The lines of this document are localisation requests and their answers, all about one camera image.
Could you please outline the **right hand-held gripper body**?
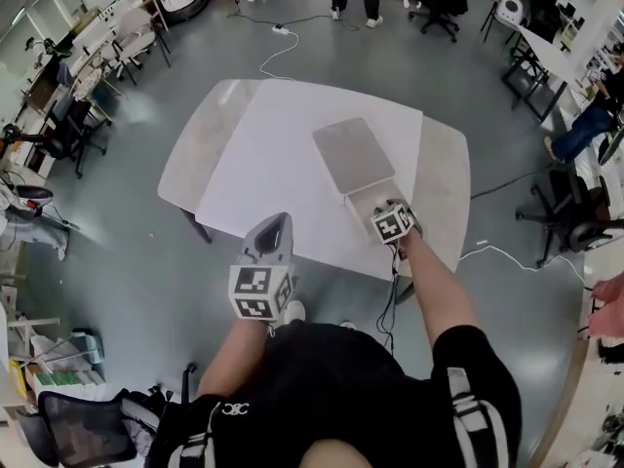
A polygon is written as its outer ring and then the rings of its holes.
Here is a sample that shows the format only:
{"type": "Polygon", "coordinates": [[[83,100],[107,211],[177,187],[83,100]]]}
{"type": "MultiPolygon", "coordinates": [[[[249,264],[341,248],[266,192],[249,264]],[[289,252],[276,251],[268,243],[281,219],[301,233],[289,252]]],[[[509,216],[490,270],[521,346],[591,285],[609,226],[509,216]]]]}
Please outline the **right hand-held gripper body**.
{"type": "Polygon", "coordinates": [[[373,230],[384,245],[398,243],[415,230],[423,237],[423,229],[411,206],[403,199],[391,199],[374,208],[370,219],[373,230]]]}

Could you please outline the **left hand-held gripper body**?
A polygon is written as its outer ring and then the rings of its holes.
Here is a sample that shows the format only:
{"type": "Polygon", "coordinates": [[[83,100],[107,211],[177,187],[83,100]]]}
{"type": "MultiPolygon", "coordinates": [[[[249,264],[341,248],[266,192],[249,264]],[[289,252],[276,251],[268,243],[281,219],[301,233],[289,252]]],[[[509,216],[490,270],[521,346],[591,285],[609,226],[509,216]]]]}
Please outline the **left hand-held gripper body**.
{"type": "Polygon", "coordinates": [[[293,220],[273,214],[244,238],[230,266],[228,297],[241,320],[276,322],[293,295],[293,220]]]}

